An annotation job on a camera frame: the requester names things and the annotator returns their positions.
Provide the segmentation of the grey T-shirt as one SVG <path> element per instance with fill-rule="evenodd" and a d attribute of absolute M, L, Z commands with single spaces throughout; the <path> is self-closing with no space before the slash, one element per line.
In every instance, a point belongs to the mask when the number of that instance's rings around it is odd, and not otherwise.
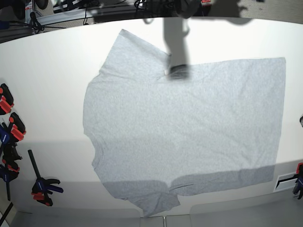
<path fill-rule="evenodd" d="M 84 134 L 107 191 L 146 217 L 179 196 L 273 180 L 285 97 L 285 58 L 179 66 L 122 30 L 88 84 Z"/>

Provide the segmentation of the black blue bar clamp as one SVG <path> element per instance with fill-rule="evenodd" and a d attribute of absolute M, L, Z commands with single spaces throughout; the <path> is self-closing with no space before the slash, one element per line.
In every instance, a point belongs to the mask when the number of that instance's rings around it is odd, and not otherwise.
<path fill-rule="evenodd" d="M 40 175 L 38 170 L 33 152 L 31 149 L 28 150 L 29 158 L 31 160 L 34 172 L 36 174 L 36 181 L 32 187 L 31 195 L 33 199 L 41 204 L 48 207 L 53 206 L 53 201 L 49 197 L 53 192 L 63 193 L 64 190 L 61 187 L 55 186 L 59 185 L 61 182 L 58 179 L 45 179 Z"/>

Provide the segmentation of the red black clamp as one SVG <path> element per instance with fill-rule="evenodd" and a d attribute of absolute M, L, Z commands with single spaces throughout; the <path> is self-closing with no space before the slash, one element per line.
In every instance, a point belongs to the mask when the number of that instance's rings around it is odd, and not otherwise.
<path fill-rule="evenodd" d="M 16 112 L 13 112 L 9 117 L 9 132 L 13 142 L 22 141 L 26 134 L 26 127 Z"/>
<path fill-rule="evenodd" d="M 0 114 L 6 115 L 11 112 L 14 106 L 14 98 L 5 83 L 0 86 Z"/>

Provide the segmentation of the upper red black clamp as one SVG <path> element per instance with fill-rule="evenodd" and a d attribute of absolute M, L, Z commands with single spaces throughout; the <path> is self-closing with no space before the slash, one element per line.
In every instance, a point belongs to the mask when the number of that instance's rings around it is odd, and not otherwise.
<path fill-rule="evenodd" d="M 0 114 L 6 115 L 11 112 L 14 106 L 14 98 L 5 83 L 0 86 Z"/>

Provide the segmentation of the blue black clamp left edge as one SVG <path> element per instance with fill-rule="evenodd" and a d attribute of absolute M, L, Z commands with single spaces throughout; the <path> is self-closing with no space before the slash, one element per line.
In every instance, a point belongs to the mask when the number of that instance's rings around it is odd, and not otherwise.
<path fill-rule="evenodd" d="M 16 160 L 21 160 L 16 149 L 17 143 L 13 136 L 9 133 L 9 129 L 5 123 L 0 125 L 0 178 L 6 184 L 7 199 L 11 201 L 10 182 L 15 180 L 19 175 L 19 166 Z"/>

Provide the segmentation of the right edge blue red clamp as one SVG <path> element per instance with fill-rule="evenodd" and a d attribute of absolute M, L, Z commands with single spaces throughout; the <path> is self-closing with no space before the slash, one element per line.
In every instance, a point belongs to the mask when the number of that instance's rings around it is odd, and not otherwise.
<path fill-rule="evenodd" d="M 296 170 L 296 181 L 293 194 L 298 195 L 298 200 L 303 197 L 303 164 L 299 163 Z"/>

